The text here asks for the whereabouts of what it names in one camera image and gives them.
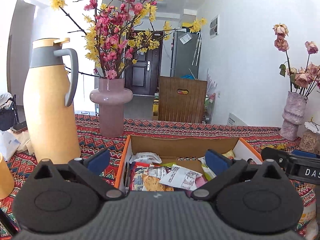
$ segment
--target cardboard box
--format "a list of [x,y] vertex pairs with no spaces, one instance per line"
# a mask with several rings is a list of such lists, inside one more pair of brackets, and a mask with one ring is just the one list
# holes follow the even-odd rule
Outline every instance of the cardboard box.
[[177,158],[203,157],[208,149],[218,153],[233,150],[236,157],[253,159],[262,163],[260,154],[243,138],[202,139],[202,138],[154,138],[129,135],[121,156],[115,187],[125,192],[129,182],[129,160],[138,152],[153,152],[160,156],[162,163],[176,162],[177,165],[203,173],[199,160],[177,160]]

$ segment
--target red geometric tablecloth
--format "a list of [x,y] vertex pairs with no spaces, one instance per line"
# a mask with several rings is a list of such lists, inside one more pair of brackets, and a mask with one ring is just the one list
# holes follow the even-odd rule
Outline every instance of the red geometric tablecloth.
[[[110,165],[101,176],[113,184],[124,149],[124,144],[128,134],[153,136],[162,138],[177,137],[201,137],[201,138],[227,138],[243,137],[258,152],[260,147],[268,144],[285,144],[286,150],[291,151],[298,147],[299,140],[295,142],[287,141],[279,135],[278,127],[251,127],[251,126],[225,126],[194,123],[177,123],[164,121],[144,121],[144,120],[124,120],[124,134],[118,138],[108,138],[100,135],[99,119],[95,116],[76,115],[77,132],[81,148],[81,157],[88,158],[102,148],[110,150]],[[9,161],[8,167],[12,172],[15,188],[9,197],[0,200],[0,208],[14,220],[12,215],[12,201],[22,187],[24,181],[37,165],[36,158],[23,152],[15,154]],[[315,201],[314,191],[304,185],[304,183],[293,182],[306,205]],[[298,229],[303,235],[305,225],[298,225]],[[1,226],[0,240],[10,239],[10,235]]]

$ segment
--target yellow cup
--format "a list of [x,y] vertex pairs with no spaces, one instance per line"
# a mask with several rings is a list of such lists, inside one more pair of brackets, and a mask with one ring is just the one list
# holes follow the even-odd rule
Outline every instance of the yellow cup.
[[14,188],[14,180],[11,172],[0,153],[0,199],[4,199],[10,195]]

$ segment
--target pink vase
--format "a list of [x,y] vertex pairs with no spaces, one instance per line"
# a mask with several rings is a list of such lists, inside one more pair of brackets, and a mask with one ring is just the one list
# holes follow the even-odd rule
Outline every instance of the pink vase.
[[123,133],[123,104],[131,101],[132,91],[124,88],[124,79],[99,78],[98,89],[90,93],[90,100],[99,104],[100,134],[119,137]]
[[279,133],[283,138],[289,141],[294,141],[297,138],[299,125],[304,123],[303,116],[307,100],[303,95],[288,92],[287,103],[282,114],[284,121]]

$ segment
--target chair backrest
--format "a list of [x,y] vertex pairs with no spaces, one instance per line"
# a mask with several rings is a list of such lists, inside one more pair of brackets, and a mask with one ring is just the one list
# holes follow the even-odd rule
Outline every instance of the chair backrest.
[[159,120],[201,123],[207,82],[160,76]]

